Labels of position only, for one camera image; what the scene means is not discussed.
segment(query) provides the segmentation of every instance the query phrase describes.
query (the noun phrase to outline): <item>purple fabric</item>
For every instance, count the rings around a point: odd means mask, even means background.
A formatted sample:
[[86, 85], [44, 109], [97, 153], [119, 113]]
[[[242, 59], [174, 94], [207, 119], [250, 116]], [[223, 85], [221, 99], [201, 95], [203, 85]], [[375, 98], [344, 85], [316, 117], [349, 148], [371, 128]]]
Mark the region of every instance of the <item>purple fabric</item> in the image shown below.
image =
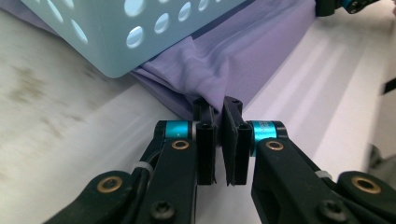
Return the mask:
[[[54, 33], [22, 2], [0, 0], [18, 18]], [[285, 61], [315, 18], [314, 0], [256, 0], [211, 22], [131, 72], [163, 104], [192, 119], [204, 97], [247, 104]]]

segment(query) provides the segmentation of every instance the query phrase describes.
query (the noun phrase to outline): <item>white cable tie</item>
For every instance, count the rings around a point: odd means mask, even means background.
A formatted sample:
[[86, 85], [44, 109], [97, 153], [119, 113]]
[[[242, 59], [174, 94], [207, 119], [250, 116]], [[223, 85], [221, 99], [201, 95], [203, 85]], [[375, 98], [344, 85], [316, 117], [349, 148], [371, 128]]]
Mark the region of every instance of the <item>white cable tie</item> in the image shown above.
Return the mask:
[[138, 162], [136, 162], [134, 164], [134, 166], [132, 167], [132, 172], [136, 168], [143, 168], [143, 169], [148, 170], [149, 176], [152, 176], [152, 173], [154, 172], [154, 169], [152, 168], [152, 166], [146, 161], [138, 161]]
[[315, 174], [317, 174], [317, 176], [319, 178], [330, 178], [332, 179], [332, 176], [327, 172], [327, 171], [316, 171]]

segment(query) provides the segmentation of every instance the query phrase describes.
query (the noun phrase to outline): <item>basket hole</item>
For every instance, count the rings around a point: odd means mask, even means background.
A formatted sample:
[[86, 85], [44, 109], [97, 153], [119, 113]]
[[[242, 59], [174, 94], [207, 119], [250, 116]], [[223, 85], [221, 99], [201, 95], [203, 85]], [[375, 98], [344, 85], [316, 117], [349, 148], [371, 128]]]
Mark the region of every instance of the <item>basket hole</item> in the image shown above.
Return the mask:
[[47, 0], [47, 1], [56, 20], [58, 20], [59, 22], [64, 22], [64, 18], [62, 17], [61, 12], [58, 10], [58, 8], [55, 5], [53, 5], [51, 0]]
[[137, 16], [145, 7], [146, 0], [125, 0], [124, 10], [128, 16]]
[[209, 0], [201, 0], [198, 5], [200, 11], [204, 11], [209, 6]]
[[131, 49], [136, 48], [142, 43], [143, 37], [143, 28], [137, 26], [131, 32], [129, 32], [128, 37], [126, 38], [126, 45]]
[[184, 21], [190, 16], [190, 14], [191, 14], [191, 3], [188, 2], [184, 4], [184, 6], [178, 12], [178, 20]]
[[82, 42], [84, 42], [85, 44], [87, 44], [87, 43], [88, 43], [88, 38], [87, 38], [87, 36], [85, 35], [84, 31], [81, 29], [81, 27], [78, 25], [78, 23], [77, 23], [76, 21], [72, 20], [72, 25], [73, 25], [73, 28], [74, 28], [75, 31], [76, 31], [76, 34], [77, 34], [78, 38], [79, 38]]
[[160, 34], [163, 33], [169, 26], [169, 14], [164, 13], [160, 18], [155, 22], [155, 33]]
[[70, 8], [74, 8], [74, 2], [73, 0], [64, 0], [64, 3], [70, 7]]

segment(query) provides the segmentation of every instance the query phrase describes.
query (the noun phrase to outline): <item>white table surface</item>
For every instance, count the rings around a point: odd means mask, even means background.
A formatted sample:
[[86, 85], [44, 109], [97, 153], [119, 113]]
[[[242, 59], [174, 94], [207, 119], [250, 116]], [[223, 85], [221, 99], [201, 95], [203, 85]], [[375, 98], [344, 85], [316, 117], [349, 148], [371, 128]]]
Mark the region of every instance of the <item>white table surface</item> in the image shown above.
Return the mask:
[[[340, 9], [317, 19], [244, 118], [282, 120], [334, 179], [364, 170], [395, 62], [391, 11], [384, 0], [358, 15]], [[40, 223], [96, 175], [129, 171], [157, 120], [177, 116], [132, 77], [101, 75], [62, 39], [3, 11], [0, 21], [0, 223]], [[226, 188], [220, 159], [217, 178], [198, 188], [197, 223], [260, 223], [250, 185]]]

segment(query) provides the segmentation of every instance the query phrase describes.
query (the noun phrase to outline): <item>laundry basket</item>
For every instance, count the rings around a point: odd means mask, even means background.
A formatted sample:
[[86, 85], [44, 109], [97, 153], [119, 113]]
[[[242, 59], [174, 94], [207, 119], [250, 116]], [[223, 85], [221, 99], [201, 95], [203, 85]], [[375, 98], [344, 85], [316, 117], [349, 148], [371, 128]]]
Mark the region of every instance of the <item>laundry basket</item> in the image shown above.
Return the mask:
[[22, 0], [108, 77], [121, 77], [245, 0]]

